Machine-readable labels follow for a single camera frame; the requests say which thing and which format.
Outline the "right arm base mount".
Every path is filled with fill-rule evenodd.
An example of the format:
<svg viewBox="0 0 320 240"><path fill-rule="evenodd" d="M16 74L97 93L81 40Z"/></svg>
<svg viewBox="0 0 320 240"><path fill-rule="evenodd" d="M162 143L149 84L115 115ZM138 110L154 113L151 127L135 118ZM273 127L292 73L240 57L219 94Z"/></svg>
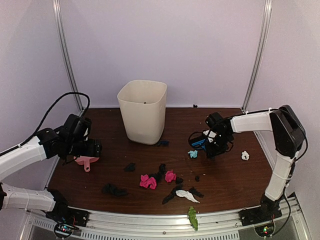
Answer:
<svg viewBox="0 0 320 240"><path fill-rule="evenodd" d="M238 212L242 226L256 225L270 222L282 216L280 202L271 200L263 201L260 206L244 208Z"/></svg>

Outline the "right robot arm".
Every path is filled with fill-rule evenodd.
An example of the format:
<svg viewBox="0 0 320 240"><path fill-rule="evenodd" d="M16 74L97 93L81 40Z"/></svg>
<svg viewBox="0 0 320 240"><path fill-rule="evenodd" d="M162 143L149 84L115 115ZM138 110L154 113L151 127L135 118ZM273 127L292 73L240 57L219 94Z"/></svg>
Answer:
<svg viewBox="0 0 320 240"><path fill-rule="evenodd" d="M272 132L276 161L267 188L256 210L259 220L268 220L278 208L285 189L293 176L298 154L307 143L306 131L289 105L243 113L223 118L219 113L210 114L205 120L208 129L202 132L207 157L225 153L234 134L243 132Z"/></svg>

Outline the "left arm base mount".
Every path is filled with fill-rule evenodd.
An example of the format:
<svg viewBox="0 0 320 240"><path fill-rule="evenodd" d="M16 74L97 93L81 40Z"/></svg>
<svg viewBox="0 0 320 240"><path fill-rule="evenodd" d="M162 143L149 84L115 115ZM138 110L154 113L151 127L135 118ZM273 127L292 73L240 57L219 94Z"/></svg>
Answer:
<svg viewBox="0 0 320 240"><path fill-rule="evenodd" d="M52 211L45 212L46 217L69 226L87 226L88 211L69 207L69 202L58 190L48 189L48 192L53 196L55 204Z"/></svg>

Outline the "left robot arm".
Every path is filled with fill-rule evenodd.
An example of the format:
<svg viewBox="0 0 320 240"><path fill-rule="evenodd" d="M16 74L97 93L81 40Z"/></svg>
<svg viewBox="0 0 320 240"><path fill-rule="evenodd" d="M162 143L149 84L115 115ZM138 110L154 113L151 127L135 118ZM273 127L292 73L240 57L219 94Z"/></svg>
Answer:
<svg viewBox="0 0 320 240"><path fill-rule="evenodd" d="M89 138L91 124L88 118L70 114L60 127L37 130L26 142L0 154L0 178L3 180L29 165L55 156L63 160L67 157L99 158L102 143L98 139ZM61 222L72 218L68 202L57 190L37 191L1 183L0 208L52 212Z"/></svg>

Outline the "pink plastic dustpan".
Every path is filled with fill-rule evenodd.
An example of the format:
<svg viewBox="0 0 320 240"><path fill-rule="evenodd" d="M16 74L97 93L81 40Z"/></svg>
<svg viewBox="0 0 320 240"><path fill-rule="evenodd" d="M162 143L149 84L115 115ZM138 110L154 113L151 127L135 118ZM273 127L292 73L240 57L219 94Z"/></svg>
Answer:
<svg viewBox="0 0 320 240"><path fill-rule="evenodd" d="M76 159L74 159L74 161L80 165L83 166L84 171L86 173L90 172L91 170L91 163L97 162L100 158L99 157L92 157L92 156L80 156Z"/></svg>

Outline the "blue hand brush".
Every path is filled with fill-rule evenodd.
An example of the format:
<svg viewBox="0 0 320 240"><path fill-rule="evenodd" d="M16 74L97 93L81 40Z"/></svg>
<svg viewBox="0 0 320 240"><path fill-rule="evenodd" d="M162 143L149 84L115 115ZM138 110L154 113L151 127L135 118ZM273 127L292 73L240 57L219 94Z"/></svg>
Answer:
<svg viewBox="0 0 320 240"><path fill-rule="evenodd" d="M189 140L189 144L193 149L199 151L199 150L206 149L206 142L207 141L208 141L208 139L206 137L198 136L198 137L191 138Z"/></svg>

